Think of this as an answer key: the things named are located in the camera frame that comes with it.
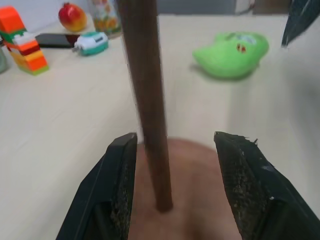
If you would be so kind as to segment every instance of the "red apple toy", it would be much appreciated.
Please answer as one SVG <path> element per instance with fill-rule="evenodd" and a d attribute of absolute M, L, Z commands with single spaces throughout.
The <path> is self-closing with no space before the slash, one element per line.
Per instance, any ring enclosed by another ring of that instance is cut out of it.
<path fill-rule="evenodd" d="M 79 32 L 87 25 L 86 13 L 77 5 L 66 2 L 59 11 L 60 23 L 71 32 Z"/>

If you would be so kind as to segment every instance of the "beige table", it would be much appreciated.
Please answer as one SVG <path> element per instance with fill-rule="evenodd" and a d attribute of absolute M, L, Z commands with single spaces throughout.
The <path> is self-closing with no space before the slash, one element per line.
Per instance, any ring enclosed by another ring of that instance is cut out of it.
<path fill-rule="evenodd" d="M 160 16 L 168 134 L 213 148 L 215 131 L 258 138 L 267 159 L 320 216 L 319 116 L 313 109 L 319 106 L 319 23 L 280 49 L 286 20 Z M 44 32 L 61 31 L 57 25 Z M 268 55 L 244 81 L 212 80 L 194 66 L 192 50 L 229 31 L 261 32 L 270 41 Z M 92 57 L 43 51 L 48 72 L 30 76 L 11 61 L 0 74 L 1 239 L 55 239 L 79 183 L 107 146 L 140 131 L 120 38 Z"/>

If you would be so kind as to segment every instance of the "colorful building blocks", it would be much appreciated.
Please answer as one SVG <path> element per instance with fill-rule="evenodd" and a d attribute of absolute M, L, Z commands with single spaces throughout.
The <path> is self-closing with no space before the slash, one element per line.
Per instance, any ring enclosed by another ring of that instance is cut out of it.
<path fill-rule="evenodd" d="M 37 75 L 49 69 L 38 42 L 27 32 L 18 12 L 12 6 L 0 8 L 0 36 L 21 70 Z"/>

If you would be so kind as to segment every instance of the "black object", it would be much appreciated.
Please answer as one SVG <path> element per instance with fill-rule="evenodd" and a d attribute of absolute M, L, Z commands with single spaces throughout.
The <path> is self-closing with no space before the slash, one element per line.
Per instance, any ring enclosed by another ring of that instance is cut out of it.
<path fill-rule="evenodd" d="M 285 26 L 282 46 L 286 47 L 306 31 L 320 14 L 320 0 L 293 0 Z"/>
<path fill-rule="evenodd" d="M 40 48 L 71 49 L 79 34 L 41 33 L 35 37 Z"/>
<path fill-rule="evenodd" d="M 116 138 L 81 182 L 57 240 L 126 240 L 135 184 L 137 135 Z"/>
<path fill-rule="evenodd" d="M 320 221 L 255 142 L 216 132 L 224 189 L 243 240 L 319 240 Z"/>

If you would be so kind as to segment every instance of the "white wall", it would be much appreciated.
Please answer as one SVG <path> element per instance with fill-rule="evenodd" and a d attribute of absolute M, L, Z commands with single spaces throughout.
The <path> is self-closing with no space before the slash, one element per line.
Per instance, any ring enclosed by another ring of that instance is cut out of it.
<path fill-rule="evenodd" d="M 86 0 L 0 0 L 0 7 L 14 6 L 26 29 L 33 32 L 58 21 L 58 12 L 64 2 L 75 3 L 88 11 Z"/>

